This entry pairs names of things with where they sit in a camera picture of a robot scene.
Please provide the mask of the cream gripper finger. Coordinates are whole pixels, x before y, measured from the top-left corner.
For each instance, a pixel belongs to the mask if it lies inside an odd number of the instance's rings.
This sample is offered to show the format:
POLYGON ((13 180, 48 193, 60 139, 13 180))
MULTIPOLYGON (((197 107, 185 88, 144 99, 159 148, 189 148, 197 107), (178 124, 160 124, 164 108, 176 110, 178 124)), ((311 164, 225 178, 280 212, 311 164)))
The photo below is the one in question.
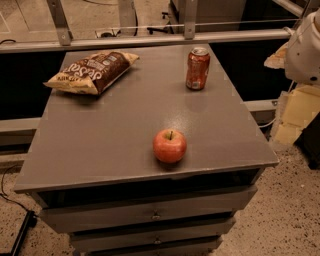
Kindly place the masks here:
POLYGON ((287 96, 273 139, 282 144, 293 144, 319 113, 320 87, 298 86, 287 96))
POLYGON ((272 69, 283 69, 288 43, 283 44, 275 53, 266 58, 264 66, 272 69))

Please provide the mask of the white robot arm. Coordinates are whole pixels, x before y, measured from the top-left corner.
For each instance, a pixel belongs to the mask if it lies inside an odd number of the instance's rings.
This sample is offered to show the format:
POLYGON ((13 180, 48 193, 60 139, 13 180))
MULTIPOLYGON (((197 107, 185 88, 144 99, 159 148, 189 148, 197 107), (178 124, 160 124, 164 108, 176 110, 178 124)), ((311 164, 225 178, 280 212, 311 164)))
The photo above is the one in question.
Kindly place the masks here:
POLYGON ((285 76, 297 83, 287 94, 274 134, 276 141, 293 144, 320 112, 320 9, 302 21, 289 41, 265 60, 264 66, 283 68, 285 76))

